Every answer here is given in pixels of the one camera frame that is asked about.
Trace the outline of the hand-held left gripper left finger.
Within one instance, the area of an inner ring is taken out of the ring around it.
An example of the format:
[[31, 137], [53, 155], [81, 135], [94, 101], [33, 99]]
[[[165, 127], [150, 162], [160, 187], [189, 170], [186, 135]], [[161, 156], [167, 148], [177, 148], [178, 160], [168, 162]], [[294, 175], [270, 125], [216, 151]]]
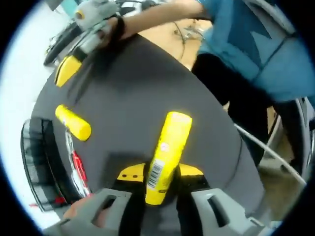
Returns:
[[46, 236], [139, 236], [145, 212], [146, 164], [123, 169], [110, 188], [94, 193], [77, 210], [44, 230]]

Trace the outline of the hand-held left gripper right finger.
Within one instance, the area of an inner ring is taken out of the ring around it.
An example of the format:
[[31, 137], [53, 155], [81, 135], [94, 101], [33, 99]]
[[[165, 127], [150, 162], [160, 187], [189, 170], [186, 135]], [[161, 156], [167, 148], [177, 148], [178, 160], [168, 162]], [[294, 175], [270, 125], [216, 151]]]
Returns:
[[271, 229], [246, 216], [245, 209], [218, 188], [211, 188], [196, 167], [178, 167], [177, 212], [184, 236], [267, 236]]

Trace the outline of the person's right hand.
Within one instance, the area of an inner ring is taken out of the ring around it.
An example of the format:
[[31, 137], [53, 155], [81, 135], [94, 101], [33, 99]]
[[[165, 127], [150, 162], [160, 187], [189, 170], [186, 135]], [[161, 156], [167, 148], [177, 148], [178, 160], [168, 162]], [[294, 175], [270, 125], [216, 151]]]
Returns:
[[106, 23], [106, 27], [98, 31], [97, 34], [101, 40], [98, 46], [99, 48], [106, 47], [108, 43], [111, 41], [111, 37], [112, 37], [113, 31], [115, 30], [117, 26], [117, 23], [118, 23], [118, 18], [116, 17], [110, 18]]

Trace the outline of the person's left hand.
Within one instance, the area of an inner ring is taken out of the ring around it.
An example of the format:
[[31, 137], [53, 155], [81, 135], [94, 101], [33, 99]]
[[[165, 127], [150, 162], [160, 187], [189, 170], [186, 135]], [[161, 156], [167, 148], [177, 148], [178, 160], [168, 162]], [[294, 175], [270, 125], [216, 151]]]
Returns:
[[70, 219], [73, 218], [74, 216], [76, 216], [77, 214], [77, 210], [82, 206], [83, 203], [85, 203], [93, 194], [81, 198], [80, 200], [77, 200], [76, 202], [74, 202], [69, 209], [64, 213], [63, 215], [63, 219]]

